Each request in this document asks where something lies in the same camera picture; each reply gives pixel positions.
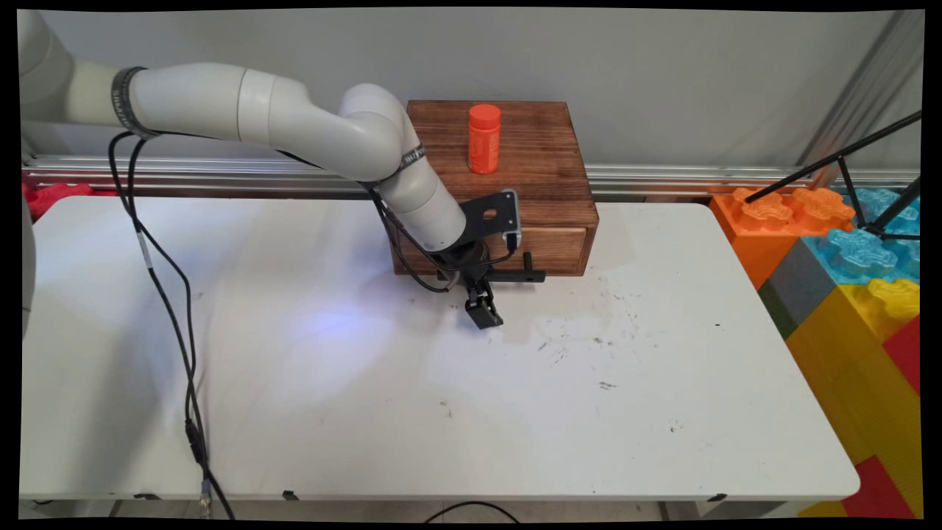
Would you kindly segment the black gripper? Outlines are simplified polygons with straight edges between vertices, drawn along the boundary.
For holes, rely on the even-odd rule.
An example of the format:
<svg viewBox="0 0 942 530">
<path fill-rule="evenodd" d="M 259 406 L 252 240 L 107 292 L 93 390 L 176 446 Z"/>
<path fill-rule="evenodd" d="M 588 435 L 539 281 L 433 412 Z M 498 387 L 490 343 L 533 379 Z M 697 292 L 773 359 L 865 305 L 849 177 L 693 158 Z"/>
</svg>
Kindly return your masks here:
<svg viewBox="0 0 942 530">
<path fill-rule="evenodd" d="M 503 325 L 490 285 L 491 258 L 490 246 L 485 241 L 471 241 L 430 254 L 430 262 L 437 269 L 436 279 L 445 282 L 442 289 L 464 286 L 468 295 L 465 310 L 471 321 L 484 329 Z"/>
</svg>

